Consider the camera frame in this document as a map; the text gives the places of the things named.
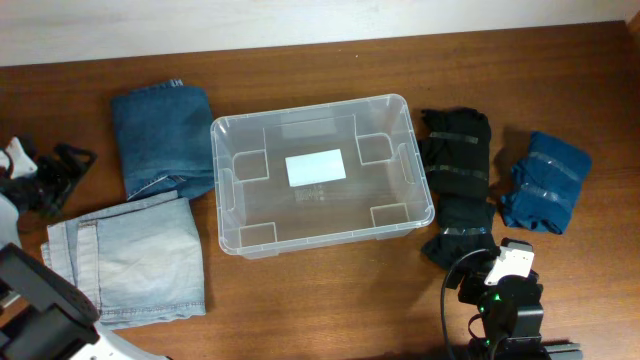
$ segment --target wooden table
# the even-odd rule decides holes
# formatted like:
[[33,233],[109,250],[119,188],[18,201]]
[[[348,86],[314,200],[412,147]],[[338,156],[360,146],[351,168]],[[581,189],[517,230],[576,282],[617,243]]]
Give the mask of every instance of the wooden table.
[[[465,105],[493,128],[491,182],[541,130],[587,150],[593,170],[565,235],[507,229],[531,242],[545,286],[545,340],[570,339],[590,359],[640,353],[640,94],[638,58],[622,22],[208,52],[0,69],[0,137],[30,133],[99,160],[67,217],[125,201],[109,100],[170,78],[204,88],[216,116],[398,93],[412,110]],[[402,359],[442,346],[443,271],[420,257],[434,224],[385,241],[249,261],[216,239],[215,196],[192,202],[208,313],[118,333],[174,359]],[[22,236],[40,257],[46,232]],[[475,313],[450,292],[454,343]]]

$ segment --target white label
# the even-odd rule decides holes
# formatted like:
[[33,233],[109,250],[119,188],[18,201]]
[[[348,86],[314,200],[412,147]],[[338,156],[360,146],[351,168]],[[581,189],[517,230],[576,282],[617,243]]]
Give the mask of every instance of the white label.
[[340,149],[285,158],[289,186],[303,186],[345,179]]

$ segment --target folded black clothing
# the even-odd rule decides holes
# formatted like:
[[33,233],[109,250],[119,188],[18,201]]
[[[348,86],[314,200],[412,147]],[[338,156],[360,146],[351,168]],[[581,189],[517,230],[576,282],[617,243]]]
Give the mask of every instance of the folded black clothing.
[[475,109],[423,110],[431,129],[420,142],[429,187],[440,194],[485,199],[489,194],[489,142],[487,117]]
[[[497,246],[493,241],[493,235],[436,235],[433,239],[422,246],[420,251],[429,260],[436,263],[445,270],[449,270],[456,260],[474,250],[487,249],[494,251]],[[473,266],[476,259],[470,258],[466,261],[466,266]]]
[[453,263],[471,251],[495,250],[491,235],[496,207],[484,200],[442,195],[438,201],[436,220],[440,234],[421,249],[438,266],[449,269]]

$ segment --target dark blue jeans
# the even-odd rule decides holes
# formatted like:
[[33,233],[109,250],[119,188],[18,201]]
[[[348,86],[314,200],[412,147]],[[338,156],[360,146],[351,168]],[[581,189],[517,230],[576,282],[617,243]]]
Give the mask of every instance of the dark blue jeans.
[[169,190],[193,199],[214,187],[204,90],[170,80],[118,96],[111,108],[127,201]]
[[584,151],[532,132],[529,155],[511,169],[516,188],[501,199],[505,225],[563,234],[590,169]]

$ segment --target folded jeans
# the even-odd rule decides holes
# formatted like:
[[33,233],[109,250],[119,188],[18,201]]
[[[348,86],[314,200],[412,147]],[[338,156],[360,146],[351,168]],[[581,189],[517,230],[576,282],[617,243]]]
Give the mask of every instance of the folded jeans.
[[170,80],[118,96],[111,109],[127,201],[170,190],[193,199],[214,187],[204,90]]
[[176,191],[59,223],[48,232],[45,264],[87,295],[105,327],[205,314],[200,239],[188,199],[177,198]]
[[500,199],[505,225],[563,234],[591,164],[584,151],[532,132],[529,155],[511,169],[515,189]]

